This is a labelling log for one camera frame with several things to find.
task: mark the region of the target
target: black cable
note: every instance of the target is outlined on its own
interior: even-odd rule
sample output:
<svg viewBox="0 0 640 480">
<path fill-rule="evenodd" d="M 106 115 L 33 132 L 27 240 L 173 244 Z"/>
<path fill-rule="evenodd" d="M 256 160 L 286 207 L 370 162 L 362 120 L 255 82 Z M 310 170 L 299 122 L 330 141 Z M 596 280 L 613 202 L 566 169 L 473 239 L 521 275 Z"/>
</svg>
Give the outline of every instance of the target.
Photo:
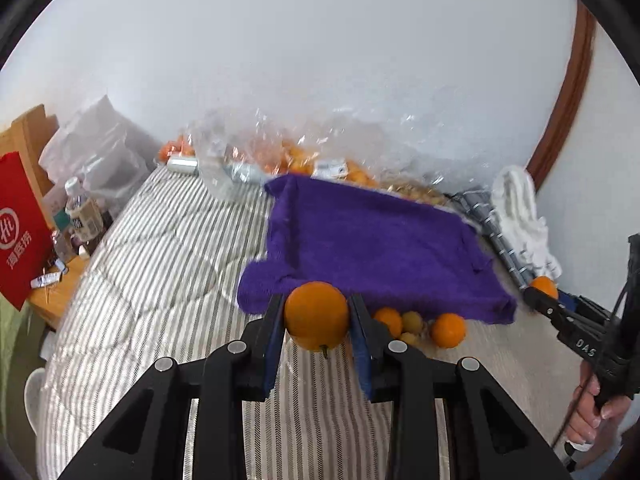
<svg viewBox="0 0 640 480">
<path fill-rule="evenodd" d="M 609 346 L 613 342 L 613 336 L 616 333 L 616 331 L 614 330 L 615 326 L 616 326 L 616 324 L 614 323 L 614 320 L 616 318 L 616 314 L 618 313 L 618 309 L 620 308 L 620 304 L 622 304 L 622 300 L 625 297 L 625 294 L 627 293 L 627 289 L 629 287 L 630 280 L 631 280 L 631 276 L 629 276 L 626 279 L 625 286 L 622 287 L 622 290 L 620 291 L 618 299 L 616 300 L 616 305 L 613 307 L 613 312 L 611 313 L 611 316 L 609 317 L 609 322 L 607 323 L 607 327 L 606 327 L 606 330 L 605 330 L 605 333 L 604 333 L 604 337 L 602 339 L 602 348 L 600 350 L 600 353 L 598 354 L 598 357 L 596 358 L 595 364 L 593 365 L 593 367 L 591 367 L 591 375 L 584 382 L 584 384 L 582 384 L 580 386 L 582 388 L 580 390 L 580 394 L 578 394 L 578 398 L 574 400 L 574 402 L 571 405 L 571 408 L 569 409 L 569 411 L 567 412 L 566 416 L 564 417 L 564 421 L 562 422 L 562 426 L 560 426 L 560 429 L 558 430 L 558 433 L 556 433 L 556 437 L 554 438 L 553 443 L 551 444 L 551 449 L 555 449 L 556 448 L 556 446 L 558 445 L 558 442 L 560 441 L 560 438 L 562 437 L 562 434 L 565 432 L 566 428 L 569 427 L 569 421 L 571 420 L 571 417 L 574 416 L 574 413 L 577 411 L 578 404 L 580 403 L 580 400 L 582 399 L 582 396 L 584 395 L 585 391 L 587 390 L 587 386 L 589 385 L 589 383 L 591 382 L 593 377 L 596 375 L 596 370 L 598 370 L 598 368 L 600 368 L 600 361 L 602 360 L 602 356 L 609 349 Z"/>
</svg>

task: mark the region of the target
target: wooden headboard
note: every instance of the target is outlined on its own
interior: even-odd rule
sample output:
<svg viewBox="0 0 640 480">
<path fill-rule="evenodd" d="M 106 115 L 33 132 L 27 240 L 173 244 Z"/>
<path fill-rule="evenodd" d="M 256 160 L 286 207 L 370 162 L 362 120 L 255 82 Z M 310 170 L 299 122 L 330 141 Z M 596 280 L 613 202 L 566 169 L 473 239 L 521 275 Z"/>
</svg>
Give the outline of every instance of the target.
<svg viewBox="0 0 640 480">
<path fill-rule="evenodd" d="M 39 105 L 18 117 L 9 129 L 0 133 L 0 156 L 9 152 L 20 153 L 33 195 L 50 228 L 55 224 L 42 203 L 42 197 L 53 187 L 53 183 L 47 177 L 47 172 L 39 166 L 38 160 L 44 146 L 57 129 L 56 117 L 47 117 L 44 105 Z"/>
</svg>

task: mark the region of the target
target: wooden table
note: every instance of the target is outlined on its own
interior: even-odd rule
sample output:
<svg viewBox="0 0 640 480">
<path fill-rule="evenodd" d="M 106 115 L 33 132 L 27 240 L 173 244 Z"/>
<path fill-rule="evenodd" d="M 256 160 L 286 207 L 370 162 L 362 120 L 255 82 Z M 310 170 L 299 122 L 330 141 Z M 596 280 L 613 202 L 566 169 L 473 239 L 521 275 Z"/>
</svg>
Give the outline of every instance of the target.
<svg viewBox="0 0 640 480">
<path fill-rule="evenodd" d="M 36 313 L 47 322 L 47 324 L 57 329 L 60 325 L 60 319 L 64 313 L 71 296 L 76 291 L 78 279 L 84 271 L 84 266 L 88 262 L 75 257 L 66 266 L 69 272 L 62 276 L 62 281 L 55 285 L 34 289 L 27 301 L 33 305 Z M 56 272 L 58 269 L 52 267 L 47 272 Z"/>
</svg>

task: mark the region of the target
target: bed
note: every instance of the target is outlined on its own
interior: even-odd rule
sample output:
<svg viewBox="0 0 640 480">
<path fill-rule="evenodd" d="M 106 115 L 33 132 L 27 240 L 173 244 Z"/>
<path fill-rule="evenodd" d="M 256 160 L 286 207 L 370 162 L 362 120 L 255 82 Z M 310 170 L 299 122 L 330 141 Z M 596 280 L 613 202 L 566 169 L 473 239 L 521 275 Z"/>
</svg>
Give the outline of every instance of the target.
<svg viewBox="0 0 640 480">
<path fill-rule="evenodd" d="M 238 281 L 248 262 L 266 256 L 271 205 L 258 187 L 244 186 L 229 203 L 214 200 L 197 177 L 165 168 L 152 173 L 92 256 L 63 317 L 40 401 L 41 480 L 60 475 L 156 359 L 200 359 L 241 335 L 251 317 L 238 309 Z M 507 272 L 495 269 L 517 294 Z M 459 347 L 444 351 L 425 342 L 422 349 L 452 362 L 478 357 L 548 440 L 577 384 L 577 357 L 522 304 L 512 325 L 469 322 Z M 350 351 L 345 342 L 325 361 L 284 341 L 271 397 L 243 405 L 248 478 L 384 478 L 391 406 L 364 399 Z"/>
</svg>

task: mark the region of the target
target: human hand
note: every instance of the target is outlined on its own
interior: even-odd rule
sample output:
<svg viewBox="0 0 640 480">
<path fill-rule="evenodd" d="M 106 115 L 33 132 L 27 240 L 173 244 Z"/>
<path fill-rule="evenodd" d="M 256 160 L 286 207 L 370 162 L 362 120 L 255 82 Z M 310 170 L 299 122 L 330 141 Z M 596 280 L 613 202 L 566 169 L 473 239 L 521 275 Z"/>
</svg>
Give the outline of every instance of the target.
<svg viewBox="0 0 640 480">
<path fill-rule="evenodd" d="M 580 386 L 574 391 L 576 400 L 580 396 L 581 387 L 591 376 L 591 365 L 587 361 L 580 363 Z M 617 396 L 609 399 L 600 411 L 595 406 L 594 397 L 600 393 L 600 383 L 594 376 L 586 387 L 586 391 L 578 409 L 571 416 L 569 426 L 566 428 L 566 437 L 574 444 L 593 442 L 598 434 L 598 427 L 603 420 L 622 418 L 631 406 L 631 399 L 627 396 Z"/>
</svg>

